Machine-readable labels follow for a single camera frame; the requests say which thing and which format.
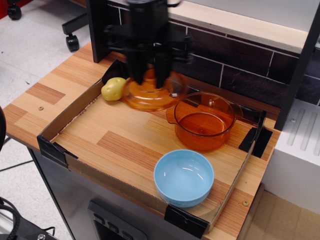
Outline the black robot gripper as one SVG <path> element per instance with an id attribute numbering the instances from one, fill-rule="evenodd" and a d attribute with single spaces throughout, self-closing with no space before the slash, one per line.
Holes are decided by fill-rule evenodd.
<path id="1" fill-rule="evenodd" d="M 156 87 L 162 88 L 170 76 L 173 62 L 191 60 L 192 37 L 169 22 L 169 8 L 177 3 L 130 3 L 129 23 L 108 25 L 107 47 L 126 56 L 133 79 L 142 85 L 148 59 L 154 59 Z"/>

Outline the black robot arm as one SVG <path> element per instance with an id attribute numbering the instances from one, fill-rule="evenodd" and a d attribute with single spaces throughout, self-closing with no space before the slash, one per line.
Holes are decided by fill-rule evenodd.
<path id="1" fill-rule="evenodd" d="M 191 60 L 193 38 L 169 22 L 169 8 L 180 3 L 166 0 L 129 0 L 130 23 L 104 28 L 106 46 L 126 56 L 133 79 L 141 85 L 148 63 L 153 61 L 156 88 L 162 88 L 170 76 L 173 62 Z"/>

